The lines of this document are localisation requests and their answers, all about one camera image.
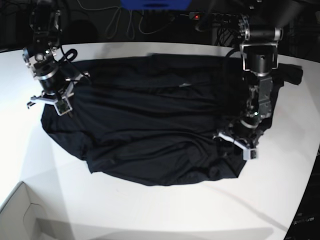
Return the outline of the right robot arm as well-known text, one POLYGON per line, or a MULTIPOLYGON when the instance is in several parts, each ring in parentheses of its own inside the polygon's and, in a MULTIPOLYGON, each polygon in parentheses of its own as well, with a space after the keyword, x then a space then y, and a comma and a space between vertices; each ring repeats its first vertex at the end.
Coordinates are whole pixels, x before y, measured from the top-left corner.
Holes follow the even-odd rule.
POLYGON ((33 31, 32 44, 23 48, 23 60, 34 80, 42 87, 39 96, 32 96, 27 103, 30 108, 37 103, 51 105, 59 116, 72 111, 70 98, 76 83, 89 80, 90 74, 81 71, 73 60, 78 52, 71 49, 62 51, 60 37, 61 11, 55 0, 38 0, 30 16, 30 28, 33 31), (56 60, 57 51, 62 58, 56 60))

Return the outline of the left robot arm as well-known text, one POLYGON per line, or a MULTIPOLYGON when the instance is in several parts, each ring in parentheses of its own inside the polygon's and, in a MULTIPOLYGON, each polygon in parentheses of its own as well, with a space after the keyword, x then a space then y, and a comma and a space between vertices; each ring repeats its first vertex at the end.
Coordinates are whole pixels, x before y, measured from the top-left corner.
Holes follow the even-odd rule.
POLYGON ((313 0, 263 0, 253 10, 242 10, 238 19, 238 47, 223 59, 223 110, 228 124, 214 137, 242 150, 244 160, 257 158, 259 138, 271 124, 279 67, 278 45, 283 28, 313 0))

